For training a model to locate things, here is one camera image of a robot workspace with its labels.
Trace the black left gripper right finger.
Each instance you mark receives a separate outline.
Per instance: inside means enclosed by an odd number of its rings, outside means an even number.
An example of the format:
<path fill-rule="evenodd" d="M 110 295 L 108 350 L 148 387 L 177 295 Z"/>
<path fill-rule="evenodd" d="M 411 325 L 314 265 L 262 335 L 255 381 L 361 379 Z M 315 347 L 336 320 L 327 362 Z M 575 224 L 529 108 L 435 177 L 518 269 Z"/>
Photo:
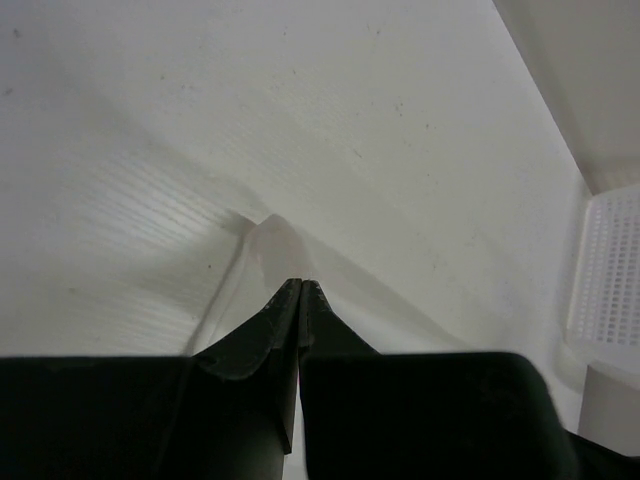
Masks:
<path fill-rule="evenodd" d="M 566 430 L 510 352 L 382 354 L 300 296 L 299 379 L 311 479 L 635 479 L 639 461 Z"/>

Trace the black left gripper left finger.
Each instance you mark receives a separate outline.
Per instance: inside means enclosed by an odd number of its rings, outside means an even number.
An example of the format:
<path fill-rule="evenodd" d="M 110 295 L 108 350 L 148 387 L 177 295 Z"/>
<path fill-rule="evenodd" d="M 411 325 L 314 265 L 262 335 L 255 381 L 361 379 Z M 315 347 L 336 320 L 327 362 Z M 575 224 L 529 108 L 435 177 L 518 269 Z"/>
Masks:
<path fill-rule="evenodd" d="M 7 357 L 5 479 L 278 479 L 293 443 L 297 314 L 287 280 L 192 356 Z"/>

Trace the white tank top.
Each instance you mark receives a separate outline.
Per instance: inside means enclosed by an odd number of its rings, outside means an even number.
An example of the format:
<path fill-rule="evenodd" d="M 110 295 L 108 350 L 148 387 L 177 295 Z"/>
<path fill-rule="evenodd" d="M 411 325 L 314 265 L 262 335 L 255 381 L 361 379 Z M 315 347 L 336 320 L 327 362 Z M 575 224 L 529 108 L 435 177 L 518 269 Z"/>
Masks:
<path fill-rule="evenodd" d="M 462 342 L 229 178 L 78 98 L 1 94 L 1 353 L 203 350 L 290 277 L 385 352 Z"/>

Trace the white plastic basket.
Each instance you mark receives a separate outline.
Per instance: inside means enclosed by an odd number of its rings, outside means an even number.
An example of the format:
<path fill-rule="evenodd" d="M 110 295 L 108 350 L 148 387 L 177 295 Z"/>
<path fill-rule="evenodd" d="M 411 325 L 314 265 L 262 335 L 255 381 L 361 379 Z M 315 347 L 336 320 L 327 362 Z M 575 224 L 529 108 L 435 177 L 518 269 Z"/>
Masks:
<path fill-rule="evenodd" d="M 638 185 L 589 201 L 565 341 L 589 362 L 639 373 Z"/>

